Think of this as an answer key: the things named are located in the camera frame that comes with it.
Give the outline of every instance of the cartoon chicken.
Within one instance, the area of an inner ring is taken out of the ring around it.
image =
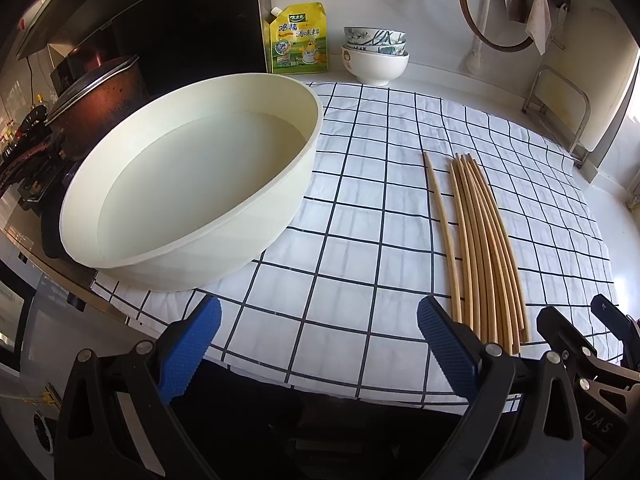
[[[311,38],[306,44],[305,53],[302,55],[302,62],[308,65],[316,63],[316,40]]]

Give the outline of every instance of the yellow seasoning bag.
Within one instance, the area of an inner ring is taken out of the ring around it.
[[[327,72],[326,14],[319,2],[291,5],[270,25],[270,71],[274,74]]]

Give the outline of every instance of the bowl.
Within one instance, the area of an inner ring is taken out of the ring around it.
[[[342,46],[342,62],[356,79],[365,85],[386,86],[402,75],[409,62],[409,53],[402,56],[375,54]]]
[[[395,45],[404,43],[404,32],[386,28],[345,27],[347,43],[353,45]]]
[[[62,243],[137,288],[212,283],[290,223],[321,125],[319,98],[286,76],[234,74],[166,94],[84,160],[62,205]]]
[[[404,54],[405,45],[405,43],[398,43],[395,45],[353,45],[351,43],[347,43],[346,47],[352,48],[353,50],[364,50],[366,52],[373,52],[376,54],[402,56],[402,54]]]

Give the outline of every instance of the screw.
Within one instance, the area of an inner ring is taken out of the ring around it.
[[[500,345],[497,345],[495,343],[489,343],[484,347],[484,349],[489,355],[493,357],[500,357],[502,355],[502,348],[500,348]]]
[[[151,341],[140,341],[136,345],[136,353],[140,355],[147,355],[154,349],[154,344]]]
[[[80,361],[81,363],[85,363],[89,359],[91,359],[91,355],[92,355],[91,350],[89,350],[88,348],[85,348],[84,350],[81,350],[78,352],[78,361]]]
[[[560,356],[555,352],[547,352],[546,359],[555,365],[557,365],[560,362]]]

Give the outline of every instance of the checkered tablecloth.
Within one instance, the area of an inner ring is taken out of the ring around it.
[[[209,359],[294,388],[464,410],[418,330],[416,307],[427,293],[446,309],[450,300],[422,150],[454,231],[448,163],[471,153],[510,235],[529,325],[541,308],[556,306],[599,357],[620,358],[621,346],[588,309],[595,294],[616,303],[616,293],[607,248],[562,148],[438,97],[311,86],[325,106],[315,170],[298,214],[258,259],[203,289],[135,290],[103,273],[92,289],[158,332],[213,292],[223,319]],[[532,332],[522,356],[539,358],[548,346]]]

